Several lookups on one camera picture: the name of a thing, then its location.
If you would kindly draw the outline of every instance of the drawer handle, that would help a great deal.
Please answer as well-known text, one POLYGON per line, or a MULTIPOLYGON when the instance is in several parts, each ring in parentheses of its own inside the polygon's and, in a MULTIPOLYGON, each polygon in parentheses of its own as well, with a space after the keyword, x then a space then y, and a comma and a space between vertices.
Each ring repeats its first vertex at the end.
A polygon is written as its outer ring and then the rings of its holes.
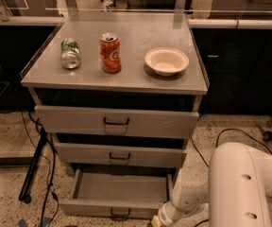
POLYGON ((129 118, 127 118, 127 121, 124 122, 124 123, 117 123, 117 122, 108 122, 108 121, 107 121, 107 117, 104 117, 104 123, 105 123, 106 125, 121 125, 121 126, 126 126, 126 125, 128 125, 128 123, 129 123, 129 118))
POLYGON ((128 220, 129 215, 130 215, 130 208, 128 208, 126 215, 114 214, 113 208, 111 208, 110 210, 110 217, 115 218, 116 220, 122 220, 122 221, 128 220))
POLYGON ((109 157, 110 157, 110 159, 112 159, 112 160, 127 161, 127 160, 129 160, 129 158, 130 158, 130 153, 128 154, 127 157, 114 157, 114 156, 111 155, 111 152, 110 152, 109 157))

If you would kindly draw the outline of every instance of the drawer front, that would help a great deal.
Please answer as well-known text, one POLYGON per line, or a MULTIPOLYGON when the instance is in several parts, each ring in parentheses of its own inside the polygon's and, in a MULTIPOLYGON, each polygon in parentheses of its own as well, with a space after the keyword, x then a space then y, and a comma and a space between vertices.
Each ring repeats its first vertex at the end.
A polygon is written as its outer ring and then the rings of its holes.
POLYGON ((56 143, 63 162, 120 166, 155 166, 181 168, 185 149, 135 148, 56 143))
POLYGON ((190 138, 198 113, 36 106, 48 132, 190 138))
POLYGON ((59 206, 70 215, 152 219, 173 189, 170 174, 154 171, 159 170, 133 166, 78 169, 69 198, 61 200, 59 206))

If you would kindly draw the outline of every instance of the white bowl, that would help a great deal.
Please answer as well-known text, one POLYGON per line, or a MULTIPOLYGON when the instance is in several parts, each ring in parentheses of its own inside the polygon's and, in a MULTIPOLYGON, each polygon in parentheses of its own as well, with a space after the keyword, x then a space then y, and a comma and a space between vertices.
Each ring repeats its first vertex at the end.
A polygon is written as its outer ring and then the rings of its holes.
POLYGON ((157 74, 170 77, 186 69, 189 58, 182 51, 160 47, 148 51, 145 55, 145 63, 157 74))

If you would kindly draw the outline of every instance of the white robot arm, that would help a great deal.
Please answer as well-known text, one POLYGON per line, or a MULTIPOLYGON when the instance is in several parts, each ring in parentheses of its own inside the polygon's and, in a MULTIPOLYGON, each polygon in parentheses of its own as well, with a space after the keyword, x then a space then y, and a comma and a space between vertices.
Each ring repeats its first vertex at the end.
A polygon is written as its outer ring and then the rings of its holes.
POLYGON ((216 149, 208 184, 178 185, 173 197, 152 219, 154 227, 171 226, 210 205, 212 227, 271 227, 266 197, 272 198, 272 156, 241 143, 216 149))

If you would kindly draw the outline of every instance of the terrazzo floor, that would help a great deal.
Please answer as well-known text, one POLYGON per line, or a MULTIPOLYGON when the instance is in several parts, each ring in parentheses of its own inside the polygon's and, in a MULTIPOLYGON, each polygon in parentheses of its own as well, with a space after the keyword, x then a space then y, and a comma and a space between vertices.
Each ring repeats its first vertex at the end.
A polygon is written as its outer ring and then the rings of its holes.
MULTIPOLYGON (((193 136, 197 149, 207 162, 215 149, 218 134, 228 128, 239 129, 247 132, 257 140, 262 140, 262 134, 257 125, 265 130, 271 130, 272 116, 249 116, 249 115, 202 115, 197 122, 193 136)), ((0 157, 28 157, 32 156, 35 148, 31 143, 37 145, 39 134, 36 131, 35 123, 30 120, 27 112, 0 113, 0 157)), ((240 131, 225 131, 219 138, 219 144, 236 141, 248 144, 254 148, 266 151, 264 146, 251 140, 240 131)), ((272 150, 272 142, 267 143, 272 150)), ((187 158, 183 169, 178 175, 179 183, 188 186, 196 186, 207 181, 208 168, 203 163, 199 154, 190 141, 187 148, 187 158)), ((40 159, 38 171, 31 188, 31 203, 26 204, 18 200, 26 173, 27 167, 0 168, 0 227, 39 226, 43 200, 47 188, 47 178, 51 172, 52 153, 48 145, 44 147, 40 159)), ((51 190, 58 196, 59 200, 68 197, 73 176, 69 174, 66 164, 61 163, 56 157, 56 171, 51 190)), ((52 195, 48 197, 44 220, 49 221, 57 211, 58 204, 53 200, 52 195)), ((272 218, 272 203, 269 204, 269 211, 272 218)), ((194 227, 201 220, 207 219, 208 206, 200 214, 185 218, 177 222, 173 227, 194 227)), ((149 220, 129 219, 127 221, 114 221, 109 218, 87 218, 66 216, 59 208, 55 218, 49 226, 125 226, 125 227, 148 227, 149 220)), ((209 226, 208 222, 200 226, 209 226)))

